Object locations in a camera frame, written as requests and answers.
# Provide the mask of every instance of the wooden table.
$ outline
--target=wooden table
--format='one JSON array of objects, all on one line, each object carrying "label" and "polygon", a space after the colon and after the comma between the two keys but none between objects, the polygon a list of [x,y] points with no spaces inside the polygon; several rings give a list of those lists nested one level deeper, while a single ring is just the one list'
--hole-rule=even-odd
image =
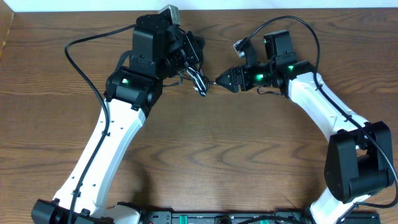
[{"label": "wooden table", "polygon": [[[0,217],[31,223],[38,198],[52,199],[91,136],[100,104],[68,63],[68,41],[115,30],[155,12],[18,13],[0,61]],[[297,9],[182,11],[182,27],[205,38],[204,72],[211,80],[243,64],[232,45],[268,19],[291,14],[307,21],[321,45],[319,71],[354,111],[391,129],[398,164],[398,10]],[[279,21],[254,39],[266,62],[262,34],[289,29],[300,60],[315,63],[304,26]],[[104,92],[132,32],[73,46],[72,57]],[[107,204],[174,210],[303,208],[326,187],[327,141],[297,105],[284,97],[233,94],[213,86],[206,98],[192,84],[166,88],[134,138],[115,176]],[[394,188],[370,202],[387,203]],[[397,209],[378,210],[383,223]]]}]

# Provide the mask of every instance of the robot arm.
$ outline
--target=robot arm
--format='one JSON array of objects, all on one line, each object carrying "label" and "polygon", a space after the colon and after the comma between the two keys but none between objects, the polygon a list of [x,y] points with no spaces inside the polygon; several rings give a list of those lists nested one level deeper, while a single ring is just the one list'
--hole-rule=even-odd
[{"label": "robot arm", "polygon": [[[93,218],[101,218],[104,215],[106,199],[114,175],[128,145],[146,119],[141,109],[132,110],[129,103],[112,100],[109,103],[107,102],[106,105],[111,119],[109,133],[90,165],[75,205],[75,211],[80,212],[87,209]],[[76,167],[62,188],[54,195],[54,200],[59,199],[59,206],[70,208],[72,192],[100,140],[104,126],[104,111],[101,110],[94,132]]]},{"label": "robot arm", "polygon": [[[179,28],[178,8],[166,6],[155,15],[137,18],[129,66],[123,54],[116,71],[106,82],[105,105],[110,117],[108,133],[92,163],[89,159],[103,136],[106,124],[101,110],[95,130],[76,167],[52,202],[38,200],[32,210],[34,223],[66,223],[77,195],[72,223],[138,223],[140,213],[129,205],[105,209],[108,191],[124,153],[160,98],[163,80],[190,70],[199,94],[207,87],[196,65],[203,61],[204,39]],[[89,166],[79,192],[76,185]]]},{"label": "robot arm", "polygon": [[[269,63],[257,62],[253,46],[246,41],[240,50],[246,64],[230,68],[216,79],[217,84],[237,93],[255,86],[273,86],[281,95],[298,104],[321,129],[329,142],[325,165],[325,180],[328,188],[311,207],[315,223],[334,224],[349,213],[355,202],[366,200],[382,189],[392,185],[394,178],[387,162],[367,141],[357,127],[322,95],[314,82],[314,67],[307,61],[297,62],[287,30],[264,36]],[[373,133],[392,163],[391,132],[383,122],[369,123],[365,118],[349,109],[325,84],[318,73],[316,79],[322,90],[343,111],[365,130]],[[367,150],[365,156],[357,157],[356,150]]]}]

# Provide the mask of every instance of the green led light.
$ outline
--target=green led light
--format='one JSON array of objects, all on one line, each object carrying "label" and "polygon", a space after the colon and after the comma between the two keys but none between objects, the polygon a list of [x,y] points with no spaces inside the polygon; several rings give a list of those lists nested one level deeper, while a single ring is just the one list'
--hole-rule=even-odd
[{"label": "green led light", "polygon": [[256,80],[262,80],[264,78],[263,74],[256,75]]}]

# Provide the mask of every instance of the white wall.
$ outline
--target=white wall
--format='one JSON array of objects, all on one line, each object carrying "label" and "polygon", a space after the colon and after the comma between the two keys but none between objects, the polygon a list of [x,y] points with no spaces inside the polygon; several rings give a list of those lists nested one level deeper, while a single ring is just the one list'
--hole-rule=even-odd
[{"label": "white wall", "polygon": [[398,7],[398,0],[4,0],[14,12]]}]

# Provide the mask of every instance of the wire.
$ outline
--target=wire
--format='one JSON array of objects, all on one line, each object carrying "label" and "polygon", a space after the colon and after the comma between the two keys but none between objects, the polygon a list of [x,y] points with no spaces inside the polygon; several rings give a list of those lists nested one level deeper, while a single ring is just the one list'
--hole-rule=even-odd
[{"label": "wire", "polygon": [[[272,64],[274,63],[274,60],[275,60],[275,59],[276,59],[276,55],[273,55],[273,56],[269,59],[269,62],[268,62],[268,65],[269,65],[269,73],[270,73],[271,76],[274,76],[274,72],[276,71],[276,68],[275,68],[275,69],[272,68]],[[274,91],[266,91],[266,92],[262,93],[262,92],[260,92],[260,90],[261,90],[262,87],[269,87],[269,85],[262,85],[262,86],[259,86],[259,87],[257,88],[257,93],[260,94],[260,95],[264,95],[264,94],[281,95],[280,93],[276,93],[276,92],[274,92]]]},{"label": "wire", "polygon": [[177,27],[178,30],[180,30],[183,34],[186,33],[185,30],[181,29],[181,27]]},{"label": "wire", "polygon": [[200,72],[198,72],[196,69],[193,67],[188,67],[187,73],[189,74],[193,84],[195,85],[195,90],[201,95],[201,96],[206,96],[207,90],[210,87],[209,82],[205,81],[205,77],[201,75]]},{"label": "wire", "polygon": [[178,73],[178,75],[180,76],[181,80],[179,82],[175,82],[173,84],[170,85],[163,85],[163,87],[170,87],[170,86],[176,86],[176,85],[181,85],[182,82],[184,81],[184,76],[182,75],[181,72]]},{"label": "wire", "polygon": [[317,44],[317,62],[315,63],[315,68],[313,71],[313,80],[315,82],[315,86],[317,87],[317,90],[320,91],[320,93],[347,119],[347,121],[351,122],[353,125],[355,125],[367,138],[368,141],[373,144],[374,147],[376,147],[376,149],[381,153],[381,155],[383,156],[383,158],[386,160],[386,162],[388,163],[389,168],[391,169],[392,175],[394,177],[394,182],[395,182],[395,186],[396,186],[396,196],[395,199],[391,202],[388,203],[387,205],[378,205],[378,204],[374,204],[374,203],[366,203],[366,202],[356,202],[356,205],[365,205],[365,206],[369,206],[369,207],[374,207],[374,208],[391,208],[393,206],[395,206],[398,203],[398,177],[397,177],[397,172],[394,168],[394,166],[391,164],[390,160],[388,159],[388,157],[386,156],[386,153],[383,151],[383,149],[381,148],[381,146],[377,143],[377,141],[371,136],[371,134],[369,134],[367,131],[365,131],[365,129],[362,128],[362,126],[360,124],[358,124],[353,118],[352,116],[348,115],[345,111],[343,111],[322,89],[322,85],[319,85],[318,80],[317,80],[317,73],[318,73],[318,66],[319,66],[319,61],[320,61],[320,45],[319,45],[319,41],[318,41],[318,37],[315,33],[315,31],[310,27],[310,25],[308,25],[306,22],[304,22],[302,19],[295,17],[295,16],[280,16],[280,17],[276,17],[274,19],[271,19],[265,23],[263,23],[263,25],[261,25],[256,31],[254,31],[247,39],[250,40],[252,37],[254,37],[255,34],[257,34],[263,27],[265,27],[266,25],[270,24],[271,22],[274,21],[278,21],[281,19],[295,19],[296,21],[301,22],[313,35],[313,38],[315,39],[315,42]]},{"label": "wire", "polygon": [[132,29],[135,26],[136,25],[131,25],[131,26],[127,26],[127,27],[122,28],[122,29],[118,29],[118,30],[112,31],[112,32],[107,32],[105,34],[99,34],[99,35],[94,35],[92,37],[86,37],[86,38],[83,38],[83,39],[74,40],[74,41],[71,41],[71,42],[67,43],[66,46],[65,46],[65,55],[67,56],[68,61],[72,64],[73,68],[76,69],[76,71],[81,75],[81,77],[91,87],[91,89],[93,90],[94,94],[97,96],[99,102],[101,103],[101,107],[102,107],[102,109],[104,111],[104,115],[105,115],[105,128],[104,128],[104,131],[102,132],[102,136],[99,139],[98,144],[95,147],[91,157],[89,158],[86,167],[84,168],[83,172],[81,173],[81,176],[80,176],[79,181],[77,183],[76,189],[73,191],[72,202],[70,204],[69,215],[68,215],[68,224],[72,224],[73,212],[75,210],[77,197],[80,194],[80,187],[83,185],[83,179],[85,178],[85,175],[87,174],[88,169],[90,168],[90,165],[91,165],[91,163],[93,162],[93,160],[95,158],[95,155],[97,154],[97,152],[100,149],[105,137],[108,134],[109,124],[110,124],[108,109],[106,108],[105,102],[104,102],[101,94],[99,93],[97,88],[94,86],[94,84],[90,81],[90,79],[83,73],[83,71],[72,60],[72,58],[69,55],[69,47],[72,46],[73,44],[81,43],[81,42],[84,42],[84,41],[87,41],[87,40],[93,40],[93,39],[97,39],[97,38],[100,38],[100,37],[106,37],[106,36],[109,36],[109,35],[117,34],[117,33],[123,32],[125,30]]},{"label": "wire", "polygon": [[122,55],[120,55],[118,64],[116,65],[116,68],[114,69],[115,72],[119,71],[119,69],[123,66],[124,62],[126,61],[126,59],[128,57],[131,57],[132,54],[132,50],[127,50],[125,52],[123,52]]},{"label": "wire", "polygon": [[276,213],[281,212],[281,211],[290,212],[290,214],[292,214],[294,220],[297,220],[296,217],[294,216],[293,212],[290,211],[289,209],[286,209],[286,208],[277,209],[277,210],[274,211],[274,213],[273,213],[272,215],[276,217]]},{"label": "wire", "polygon": [[262,220],[277,220],[277,221],[283,221],[283,222],[293,223],[293,224],[306,224],[304,222],[300,222],[300,221],[293,220],[290,218],[275,217],[275,216],[270,216],[270,215],[261,215],[257,218],[251,218],[246,221],[240,222],[238,224],[250,224],[250,223],[254,223],[254,222],[258,222],[258,221],[262,221]]}]

